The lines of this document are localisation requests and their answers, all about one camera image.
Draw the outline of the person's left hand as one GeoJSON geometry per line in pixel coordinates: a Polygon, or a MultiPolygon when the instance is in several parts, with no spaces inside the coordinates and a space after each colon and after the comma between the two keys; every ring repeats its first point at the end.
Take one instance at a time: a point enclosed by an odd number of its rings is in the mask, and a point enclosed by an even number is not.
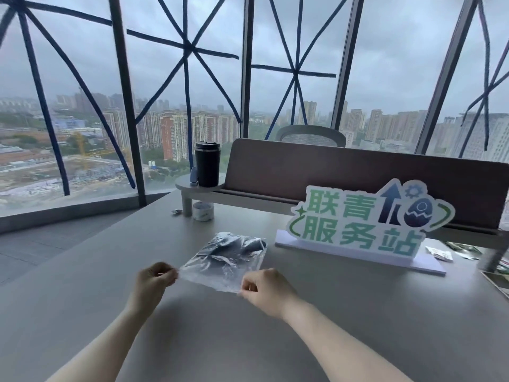
{"type": "Polygon", "coordinates": [[[144,315],[153,313],[168,288],[162,284],[163,274],[179,274],[179,272],[168,263],[156,262],[138,273],[129,301],[133,311],[144,315]]]}

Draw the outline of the clear plastic bag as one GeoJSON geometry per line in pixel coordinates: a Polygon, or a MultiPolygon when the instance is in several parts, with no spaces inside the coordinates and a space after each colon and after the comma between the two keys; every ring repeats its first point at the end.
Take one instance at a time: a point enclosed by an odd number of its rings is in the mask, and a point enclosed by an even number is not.
{"type": "Polygon", "coordinates": [[[262,238],[217,233],[178,270],[179,279],[237,294],[244,275],[260,269],[267,249],[262,238]]]}

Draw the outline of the person's right forearm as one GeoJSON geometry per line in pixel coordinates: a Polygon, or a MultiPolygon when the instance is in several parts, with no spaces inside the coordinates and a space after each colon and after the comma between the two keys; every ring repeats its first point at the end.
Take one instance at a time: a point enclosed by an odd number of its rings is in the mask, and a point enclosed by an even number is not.
{"type": "Polygon", "coordinates": [[[282,318],[305,343],[330,382],[413,382],[299,297],[285,302],[282,318]]]}

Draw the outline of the person's left forearm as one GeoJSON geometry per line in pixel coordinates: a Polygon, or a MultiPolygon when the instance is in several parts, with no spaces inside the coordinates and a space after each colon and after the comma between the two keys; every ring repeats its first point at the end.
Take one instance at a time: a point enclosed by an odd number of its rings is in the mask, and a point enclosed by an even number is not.
{"type": "Polygon", "coordinates": [[[116,382],[137,334],[154,310],[126,307],[46,382],[116,382]]]}

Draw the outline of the white tape roll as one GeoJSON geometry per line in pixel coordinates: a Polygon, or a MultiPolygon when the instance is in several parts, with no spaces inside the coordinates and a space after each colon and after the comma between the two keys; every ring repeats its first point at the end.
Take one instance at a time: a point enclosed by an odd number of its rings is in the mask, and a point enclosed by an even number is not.
{"type": "Polygon", "coordinates": [[[199,222],[208,222],[214,219],[214,204],[197,201],[192,205],[192,217],[199,222]]]}

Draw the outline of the small round white shelf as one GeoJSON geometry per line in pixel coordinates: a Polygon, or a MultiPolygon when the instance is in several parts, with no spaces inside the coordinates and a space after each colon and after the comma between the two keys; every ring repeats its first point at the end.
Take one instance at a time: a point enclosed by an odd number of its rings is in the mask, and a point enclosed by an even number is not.
{"type": "Polygon", "coordinates": [[[178,177],[175,180],[175,188],[181,192],[182,214],[185,217],[191,217],[193,212],[193,200],[199,199],[199,196],[202,194],[219,191],[224,186],[225,179],[226,173],[219,173],[217,186],[200,186],[198,183],[198,175],[195,168],[191,170],[191,173],[178,177]]]}

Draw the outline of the grey window sill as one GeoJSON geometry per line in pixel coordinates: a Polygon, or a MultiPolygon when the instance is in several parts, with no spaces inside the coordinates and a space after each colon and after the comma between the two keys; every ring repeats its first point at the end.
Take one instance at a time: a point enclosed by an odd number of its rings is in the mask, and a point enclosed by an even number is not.
{"type": "Polygon", "coordinates": [[[136,211],[140,208],[138,197],[123,196],[0,216],[0,235],[80,218],[136,211]]]}

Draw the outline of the black travel tumbler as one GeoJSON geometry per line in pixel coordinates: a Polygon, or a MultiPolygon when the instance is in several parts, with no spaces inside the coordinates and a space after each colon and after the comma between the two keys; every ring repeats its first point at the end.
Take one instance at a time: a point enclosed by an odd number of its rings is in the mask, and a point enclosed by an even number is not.
{"type": "Polygon", "coordinates": [[[218,186],[221,145],[218,142],[196,142],[194,154],[198,185],[201,187],[218,186]]]}

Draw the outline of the brown desk divider panel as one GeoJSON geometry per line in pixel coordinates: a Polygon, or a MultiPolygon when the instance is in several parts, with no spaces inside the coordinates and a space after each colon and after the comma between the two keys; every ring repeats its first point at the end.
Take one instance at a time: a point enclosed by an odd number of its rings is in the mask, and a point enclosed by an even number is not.
{"type": "Polygon", "coordinates": [[[308,185],[376,192],[393,178],[423,181],[455,207],[452,222],[430,238],[509,248],[509,231],[499,229],[509,192],[509,164],[502,162],[241,138],[232,145],[225,187],[296,202],[308,185]]]}

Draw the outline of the green and white cutout sign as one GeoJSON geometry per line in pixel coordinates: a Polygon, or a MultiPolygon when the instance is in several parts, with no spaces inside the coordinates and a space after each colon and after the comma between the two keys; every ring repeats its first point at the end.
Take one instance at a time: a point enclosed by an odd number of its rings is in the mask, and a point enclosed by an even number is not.
{"type": "Polygon", "coordinates": [[[428,194],[424,182],[397,178],[375,193],[309,185],[291,212],[286,231],[298,241],[404,262],[455,217],[454,206],[428,194]]]}

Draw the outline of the white sign base board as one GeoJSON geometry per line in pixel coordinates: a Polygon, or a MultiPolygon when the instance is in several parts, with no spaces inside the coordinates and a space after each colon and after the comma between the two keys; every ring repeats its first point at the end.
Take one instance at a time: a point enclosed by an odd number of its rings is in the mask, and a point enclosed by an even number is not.
{"type": "Polygon", "coordinates": [[[323,253],[339,257],[396,266],[428,275],[444,277],[447,274],[447,271],[439,263],[439,261],[432,255],[426,253],[425,249],[419,249],[414,258],[399,258],[386,254],[373,253],[370,251],[340,248],[337,246],[327,246],[314,242],[307,242],[291,236],[290,233],[285,230],[277,230],[274,245],[286,249],[304,250],[308,252],[323,253]]]}

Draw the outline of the small white packet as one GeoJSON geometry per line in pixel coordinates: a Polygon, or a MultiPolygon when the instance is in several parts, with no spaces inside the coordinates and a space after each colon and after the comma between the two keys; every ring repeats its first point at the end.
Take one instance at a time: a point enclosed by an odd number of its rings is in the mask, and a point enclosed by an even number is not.
{"type": "Polygon", "coordinates": [[[431,246],[425,246],[425,250],[437,260],[454,263],[452,253],[448,250],[439,250],[431,246]]]}

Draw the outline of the dark green packet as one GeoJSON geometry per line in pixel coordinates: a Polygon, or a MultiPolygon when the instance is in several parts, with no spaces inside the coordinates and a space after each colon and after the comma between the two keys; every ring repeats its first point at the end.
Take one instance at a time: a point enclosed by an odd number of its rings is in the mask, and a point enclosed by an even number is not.
{"type": "Polygon", "coordinates": [[[462,258],[477,261],[480,260],[482,252],[475,246],[469,244],[459,244],[454,242],[443,242],[446,246],[452,249],[457,255],[462,258]]]}

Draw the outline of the blue tape strips on windows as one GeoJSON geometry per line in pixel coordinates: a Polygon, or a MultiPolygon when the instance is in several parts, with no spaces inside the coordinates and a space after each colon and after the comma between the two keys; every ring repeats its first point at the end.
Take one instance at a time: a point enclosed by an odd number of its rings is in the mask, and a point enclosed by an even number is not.
{"type": "MultiPolygon", "coordinates": [[[[315,42],[320,38],[323,31],[326,30],[328,25],[333,21],[335,16],[340,12],[344,4],[348,0],[340,0],[340,3],[336,7],[336,9],[332,12],[328,20],[323,24],[319,32],[315,35],[315,38],[311,41],[308,48],[304,52],[302,56],[297,56],[296,61],[293,62],[292,57],[287,53],[289,65],[290,68],[281,68],[281,67],[273,67],[263,64],[252,64],[251,60],[247,59],[247,55],[243,55],[243,70],[247,73],[250,73],[252,69],[264,69],[264,70],[272,70],[276,72],[283,72],[283,73],[290,73],[292,74],[292,80],[289,84],[288,90],[290,90],[293,86],[295,87],[295,90],[298,92],[299,97],[302,98],[301,93],[301,87],[299,84],[299,76],[301,75],[307,75],[307,76],[313,76],[313,77],[325,77],[325,78],[335,78],[334,74],[325,74],[325,73],[319,73],[319,72],[305,72],[302,71],[302,65],[309,55],[309,52],[312,50],[312,48],[315,45],[315,42]]],[[[147,102],[147,104],[143,107],[140,114],[131,121],[131,124],[128,125],[128,128],[133,128],[133,131],[137,129],[137,124],[146,116],[146,113],[149,111],[149,109],[152,107],[153,103],[159,98],[159,96],[165,91],[165,89],[168,87],[170,82],[173,80],[177,72],[184,67],[185,71],[185,93],[186,93],[186,103],[187,103],[187,110],[188,110],[188,121],[190,121],[190,100],[189,100],[189,77],[188,77],[188,58],[193,55],[198,59],[198,61],[201,63],[203,68],[207,71],[212,81],[216,84],[220,92],[223,94],[224,98],[230,105],[230,108],[232,109],[236,120],[239,124],[242,124],[245,122],[245,119],[239,116],[238,111],[236,110],[234,104],[232,103],[232,100],[220,84],[220,82],[215,77],[213,71],[208,67],[207,63],[204,61],[204,59],[201,57],[202,54],[210,55],[213,57],[223,57],[223,58],[234,58],[239,59],[238,56],[235,56],[230,53],[226,52],[218,52],[218,51],[212,51],[212,50],[206,50],[198,47],[198,42],[200,41],[200,38],[202,37],[203,33],[206,31],[207,27],[212,22],[213,18],[216,16],[222,5],[224,4],[225,0],[218,0],[217,4],[214,6],[212,12],[210,12],[209,16],[207,17],[206,21],[203,23],[203,25],[200,27],[200,30],[197,32],[197,34],[194,37],[194,40],[191,42],[189,41],[188,34],[187,34],[187,0],[183,0],[183,28],[180,28],[180,26],[176,23],[174,16],[169,11],[167,5],[163,0],[158,0],[161,8],[165,12],[167,18],[169,19],[170,23],[174,26],[174,29],[177,31],[179,36],[181,37],[181,42],[174,42],[171,40],[166,40],[162,38],[157,38],[154,36],[146,35],[137,31],[132,30],[126,30],[123,31],[120,35],[124,36],[124,34],[127,34],[129,36],[134,36],[137,38],[141,38],[145,41],[155,42],[164,44],[167,46],[179,48],[183,51],[183,55],[181,59],[177,62],[173,70],[170,72],[167,79],[164,81],[162,86],[156,91],[154,96],[150,98],[150,100],[147,102]]],[[[52,12],[56,14],[76,17],[82,20],[91,21],[93,23],[98,23],[102,25],[107,25],[110,27],[115,28],[116,24],[120,24],[121,22],[121,12],[120,7],[114,7],[113,11],[111,12],[111,19],[105,19],[100,18],[98,16],[90,15],[85,12],[79,12],[76,10],[72,10],[65,7],[55,6],[55,5],[47,5],[43,3],[37,3],[27,0],[0,0],[0,4],[8,5],[8,9],[3,14],[3,17],[0,19],[0,47],[2,46],[3,39],[6,35],[7,29],[9,25],[11,24],[11,21],[13,20],[14,16],[18,16],[21,30],[22,30],[22,36],[25,44],[25,49],[27,52],[29,65],[32,70],[33,74],[33,80],[35,83],[39,104],[42,109],[43,118],[46,124],[46,128],[48,130],[51,146],[53,149],[54,157],[56,160],[56,163],[59,168],[60,172],[60,181],[62,183],[63,188],[63,194],[64,196],[70,196],[70,186],[69,186],[69,180],[67,176],[67,172],[65,169],[64,160],[62,157],[62,154],[60,152],[60,147],[58,144],[58,141],[56,139],[56,135],[54,133],[54,127],[52,125],[52,122],[50,120],[50,115],[48,111],[48,106],[46,102],[46,97],[43,91],[40,74],[38,71],[36,56],[34,52],[34,47],[31,42],[31,37],[29,34],[29,28],[27,19],[29,19],[32,24],[35,25],[35,27],[38,29],[38,31],[41,33],[41,35],[46,39],[46,41],[54,48],[54,50],[57,52],[57,54],[60,56],[61,60],[67,65],[69,71],[73,74],[75,80],[78,82],[82,92],[86,95],[86,98],[88,99],[89,103],[92,105],[92,108],[94,109],[96,115],[98,115],[101,124],[103,125],[103,128],[106,131],[108,139],[111,141],[112,147],[117,154],[119,161],[123,167],[123,171],[129,181],[129,184],[133,189],[137,187],[135,180],[132,176],[131,170],[128,167],[128,164],[125,160],[125,157],[123,155],[123,152],[120,150],[117,139],[114,137],[112,130],[110,126],[107,124],[105,117],[102,113],[102,111],[99,109],[99,106],[94,99],[92,93],[90,92],[89,88],[87,87],[86,83],[84,82],[83,78],[80,76],[78,70],[74,66],[73,62],[70,60],[70,58],[67,56],[67,54],[62,50],[60,45],[54,40],[53,36],[47,31],[47,29],[41,24],[41,22],[35,17],[35,15],[32,13],[32,10],[40,10],[40,11],[46,11],[46,12],[52,12]]]]}

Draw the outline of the flat framed board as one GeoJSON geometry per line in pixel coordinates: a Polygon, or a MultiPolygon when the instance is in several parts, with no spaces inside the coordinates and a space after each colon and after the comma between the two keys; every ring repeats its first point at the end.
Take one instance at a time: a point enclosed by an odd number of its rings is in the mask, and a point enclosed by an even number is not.
{"type": "Polygon", "coordinates": [[[509,274],[480,270],[480,273],[509,300],[509,274]]]}

